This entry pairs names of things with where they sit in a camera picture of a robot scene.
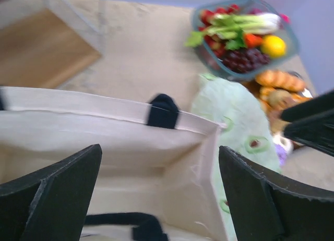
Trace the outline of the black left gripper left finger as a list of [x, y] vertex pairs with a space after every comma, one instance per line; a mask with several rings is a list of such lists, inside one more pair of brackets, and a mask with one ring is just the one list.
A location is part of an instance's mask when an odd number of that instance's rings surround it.
[[101, 159], [95, 144], [1, 184], [1, 240], [79, 240]]

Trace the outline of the green avocado print bag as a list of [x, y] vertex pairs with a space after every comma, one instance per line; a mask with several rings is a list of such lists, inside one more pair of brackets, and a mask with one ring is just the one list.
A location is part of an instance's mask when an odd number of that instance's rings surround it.
[[227, 146], [249, 160], [280, 173], [279, 157], [260, 102], [240, 83], [206, 73], [191, 113], [223, 124], [218, 146]]

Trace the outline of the beige canvas tote bag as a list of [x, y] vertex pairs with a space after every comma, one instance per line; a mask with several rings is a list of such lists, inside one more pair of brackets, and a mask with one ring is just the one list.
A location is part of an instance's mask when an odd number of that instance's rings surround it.
[[221, 126], [179, 112], [173, 129], [148, 126], [150, 104], [24, 87], [1, 88], [1, 182], [92, 144], [102, 162], [88, 212], [156, 216], [171, 240], [226, 240], [216, 182]]

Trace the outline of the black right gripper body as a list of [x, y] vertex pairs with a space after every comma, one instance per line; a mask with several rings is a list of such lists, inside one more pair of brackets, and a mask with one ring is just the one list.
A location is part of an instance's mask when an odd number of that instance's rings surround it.
[[285, 109], [280, 119], [288, 122], [286, 138], [333, 156], [333, 91]]

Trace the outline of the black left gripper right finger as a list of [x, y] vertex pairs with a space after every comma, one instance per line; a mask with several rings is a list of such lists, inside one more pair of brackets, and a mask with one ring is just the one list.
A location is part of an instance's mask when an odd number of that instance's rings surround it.
[[219, 167], [238, 240], [333, 240], [333, 192], [261, 166], [229, 147]]

